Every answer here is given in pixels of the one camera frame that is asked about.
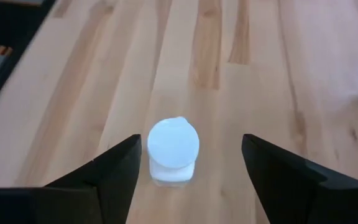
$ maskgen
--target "white lid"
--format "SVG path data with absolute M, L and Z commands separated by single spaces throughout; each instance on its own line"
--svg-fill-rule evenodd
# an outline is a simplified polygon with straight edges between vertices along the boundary
M 169 118 L 159 121 L 150 130 L 147 147 L 155 162 L 177 169 L 195 162 L 200 140 L 185 118 Z

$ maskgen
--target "wooden surface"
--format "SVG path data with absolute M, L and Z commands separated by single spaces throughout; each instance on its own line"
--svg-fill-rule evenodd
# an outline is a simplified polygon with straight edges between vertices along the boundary
M 128 223 L 267 223 L 244 133 L 358 178 L 358 0 L 57 2 L 0 93 L 0 187 L 174 116 L 200 136 L 194 179 L 156 187 L 145 152 Z

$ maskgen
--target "cup lid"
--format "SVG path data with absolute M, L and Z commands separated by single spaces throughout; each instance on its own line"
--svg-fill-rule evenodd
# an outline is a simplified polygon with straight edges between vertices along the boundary
M 195 162 L 200 148 L 196 129 L 183 117 L 159 121 L 147 138 L 150 157 L 161 166 L 178 169 Z

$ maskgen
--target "black object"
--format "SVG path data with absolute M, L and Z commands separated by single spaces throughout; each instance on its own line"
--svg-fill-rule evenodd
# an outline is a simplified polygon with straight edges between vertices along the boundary
M 45 187 L 0 189 L 0 223 L 125 223 L 141 152 L 133 135 Z
M 275 223 L 358 223 L 358 180 L 246 134 L 242 154 Z
M 0 90 L 54 3 L 0 2 Z

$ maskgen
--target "wooden table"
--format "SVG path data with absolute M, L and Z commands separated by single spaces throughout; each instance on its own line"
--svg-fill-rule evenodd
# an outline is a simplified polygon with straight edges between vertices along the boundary
M 128 223 L 267 222 L 244 133 L 358 178 L 358 0 L 57 2 L 0 92 L 0 187 L 174 116 L 199 133 L 195 177 L 158 188 L 145 152 Z

